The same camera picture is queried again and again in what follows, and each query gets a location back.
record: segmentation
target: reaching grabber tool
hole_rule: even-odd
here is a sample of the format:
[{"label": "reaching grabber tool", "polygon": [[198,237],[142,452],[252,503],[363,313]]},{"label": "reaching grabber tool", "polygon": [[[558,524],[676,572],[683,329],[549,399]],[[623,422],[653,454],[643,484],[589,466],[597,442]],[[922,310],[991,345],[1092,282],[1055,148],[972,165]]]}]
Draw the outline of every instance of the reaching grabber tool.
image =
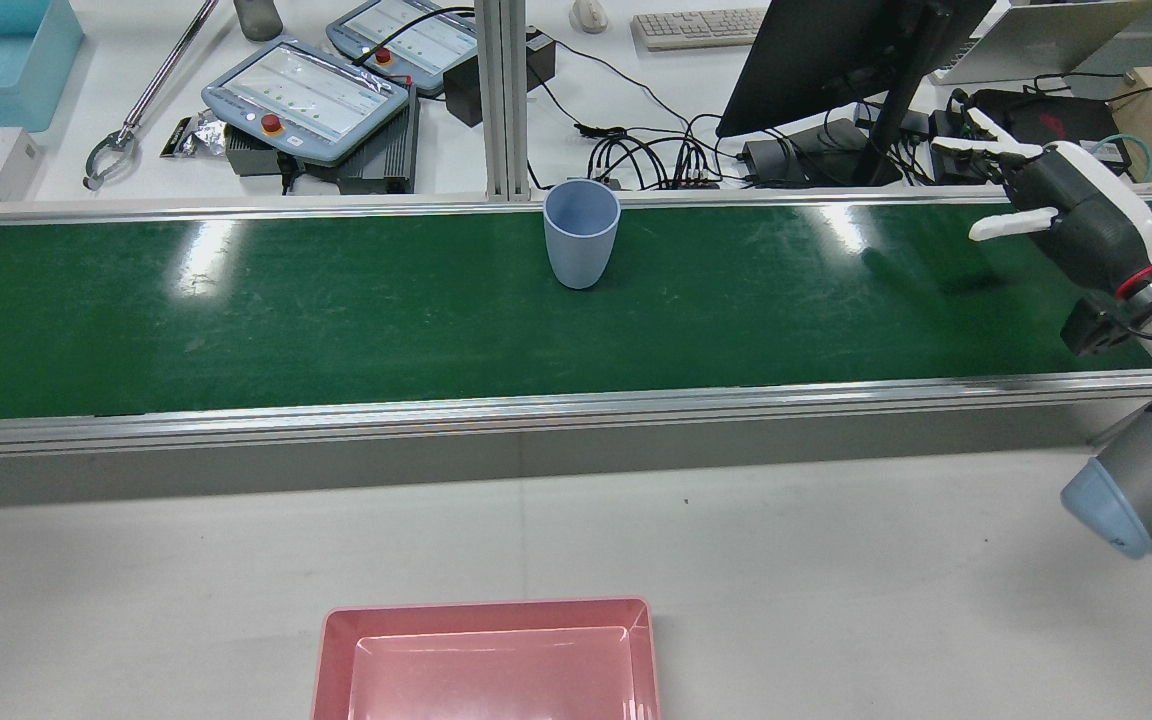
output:
[{"label": "reaching grabber tool", "polygon": [[[109,132],[108,136],[96,143],[96,147],[92,147],[91,154],[88,154],[88,167],[84,168],[88,174],[83,177],[83,187],[88,190],[100,190],[106,179],[122,172],[123,168],[129,167],[132,160],[136,159],[136,128],[141,127],[141,120],[145,116],[145,109],[154,100],[154,97],[159,94],[162,84],[170,76],[172,70],[177,67],[180,59],[184,55],[184,51],[188,50],[189,44],[197,37],[202,24],[207,22],[209,15],[215,9],[219,1],[204,1],[202,8],[198,9],[198,14],[195,15],[192,22],[189,23],[189,28],[185,29],[184,35],[180,36],[180,40],[173,47],[168,59],[162,61],[159,71],[154,73],[154,78],[150,81],[150,85],[145,88],[145,92],[142,92],[141,99],[132,106],[131,113],[127,114],[127,118],[123,120],[123,127],[120,127],[114,132]],[[103,156],[114,156],[113,161],[109,161],[104,168],[100,167]]]},{"label": "reaching grabber tool", "polygon": [[1018,213],[983,218],[969,237],[1026,233],[1071,281],[1126,300],[1152,282],[1152,213],[1128,185],[1073,142],[1016,142],[984,113],[970,118],[996,141],[935,138],[933,147],[996,160]]}]

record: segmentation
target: computer mouse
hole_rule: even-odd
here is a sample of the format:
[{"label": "computer mouse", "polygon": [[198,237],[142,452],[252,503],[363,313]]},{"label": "computer mouse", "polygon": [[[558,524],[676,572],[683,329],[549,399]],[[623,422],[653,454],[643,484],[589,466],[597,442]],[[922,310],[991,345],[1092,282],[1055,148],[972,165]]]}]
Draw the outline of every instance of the computer mouse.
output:
[{"label": "computer mouse", "polygon": [[573,24],[582,32],[602,32],[607,29],[607,12],[598,0],[576,0],[573,3]]}]

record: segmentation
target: metal frame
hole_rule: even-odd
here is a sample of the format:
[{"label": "metal frame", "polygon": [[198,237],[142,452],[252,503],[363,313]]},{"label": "metal frame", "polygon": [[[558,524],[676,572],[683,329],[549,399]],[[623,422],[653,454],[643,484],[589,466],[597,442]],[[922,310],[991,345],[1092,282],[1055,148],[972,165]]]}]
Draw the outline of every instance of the metal frame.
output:
[{"label": "metal frame", "polygon": [[524,3],[475,0],[488,200],[529,200]]},{"label": "metal frame", "polygon": [[[1152,183],[1135,187],[1144,200],[1152,200]],[[998,185],[840,188],[840,190],[653,190],[621,192],[622,209],[727,209],[727,206],[849,205],[973,205],[1007,202]],[[259,204],[247,199],[218,205],[215,200],[84,200],[0,202],[0,225],[23,223],[122,223],[150,220],[202,219],[297,219],[363,218],[376,215],[447,215],[460,213],[518,213],[536,211],[539,200],[484,202],[483,197],[416,195],[270,197]]]},{"label": "metal frame", "polygon": [[1152,397],[1152,370],[0,420],[0,456],[615,429]]}]

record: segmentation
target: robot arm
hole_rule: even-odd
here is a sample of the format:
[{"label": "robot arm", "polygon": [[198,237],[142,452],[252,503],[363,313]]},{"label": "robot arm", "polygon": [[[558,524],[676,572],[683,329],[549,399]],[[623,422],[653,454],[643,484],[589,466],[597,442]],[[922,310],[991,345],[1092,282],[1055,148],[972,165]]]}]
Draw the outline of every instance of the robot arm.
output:
[{"label": "robot arm", "polygon": [[[984,218],[973,240],[1028,233],[1066,276],[1093,293],[1062,338],[1076,353],[1136,336],[1152,355],[1152,213],[1092,156],[1069,142],[1023,145],[978,109],[995,141],[937,138],[948,152],[995,160],[1018,213]],[[1076,518],[1130,558],[1152,552],[1152,402],[1061,491]]]}]

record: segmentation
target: green cable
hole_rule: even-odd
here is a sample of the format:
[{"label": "green cable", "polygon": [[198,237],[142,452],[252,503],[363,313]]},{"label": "green cable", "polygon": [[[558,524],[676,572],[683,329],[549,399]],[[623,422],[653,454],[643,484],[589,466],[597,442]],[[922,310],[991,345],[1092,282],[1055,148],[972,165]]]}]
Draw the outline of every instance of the green cable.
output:
[{"label": "green cable", "polygon": [[1140,146],[1140,150],[1144,152],[1144,179],[1140,182],[1149,182],[1149,181],[1151,181],[1151,179],[1152,179],[1152,152],[1149,151],[1149,144],[1145,141],[1140,141],[1140,138],[1137,137],[1137,136],[1129,135],[1129,132],[1115,132],[1115,135],[1112,135],[1111,137],[1106,137],[1105,141],[1097,142],[1096,145],[1093,145],[1092,149],[1089,150],[1087,152],[1091,152],[1092,156],[1096,156],[1096,151],[1097,150],[1100,150],[1101,147],[1105,147],[1106,145],[1108,145],[1108,143],[1114,142],[1114,141],[1135,142],[1135,143],[1137,143],[1137,145]]}]

